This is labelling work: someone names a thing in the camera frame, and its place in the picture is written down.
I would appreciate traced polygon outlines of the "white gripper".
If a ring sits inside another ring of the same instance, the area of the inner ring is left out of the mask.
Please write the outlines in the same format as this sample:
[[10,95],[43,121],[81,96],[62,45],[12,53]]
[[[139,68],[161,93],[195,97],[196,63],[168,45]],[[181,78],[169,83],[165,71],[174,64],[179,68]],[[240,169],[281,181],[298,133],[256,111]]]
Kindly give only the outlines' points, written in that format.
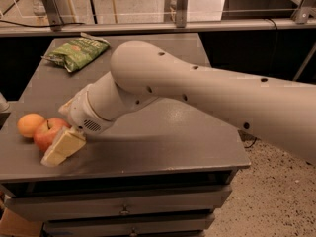
[[56,167],[79,151],[86,144],[84,133],[101,134],[113,125],[112,121],[102,119],[93,110],[88,98],[90,87],[91,84],[88,84],[58,109],[79,130],[63,127],[57,133],[41,159],[44,166]]

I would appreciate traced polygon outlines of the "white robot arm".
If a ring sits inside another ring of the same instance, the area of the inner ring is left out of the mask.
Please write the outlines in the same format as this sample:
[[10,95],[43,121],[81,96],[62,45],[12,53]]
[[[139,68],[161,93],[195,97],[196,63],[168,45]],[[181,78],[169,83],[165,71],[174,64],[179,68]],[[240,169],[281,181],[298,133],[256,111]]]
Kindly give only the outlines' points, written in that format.
[[113,52],[110,70],[60,107],[70,123],[44,153],[57,166],[121,116],[158,98],[181,101],[316,164],[316,86],[195,66],[143,41]]

